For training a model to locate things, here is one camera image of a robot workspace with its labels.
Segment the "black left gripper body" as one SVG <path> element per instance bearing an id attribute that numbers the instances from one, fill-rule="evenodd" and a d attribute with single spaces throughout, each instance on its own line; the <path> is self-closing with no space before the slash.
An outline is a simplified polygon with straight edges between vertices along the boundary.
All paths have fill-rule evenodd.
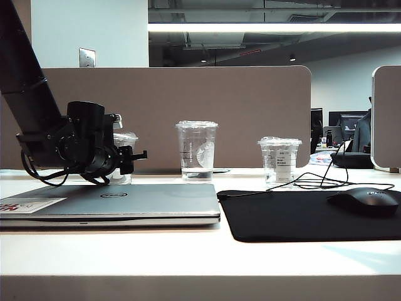
<path id="1" fill-rule="evenodd" d="M 96 149 L 95 162 L 85 168 L 85 177 L 102 177 L 119 169 L 122 174 L 131 174 L 134 170 L 133 149 L 129 145 Z"/>

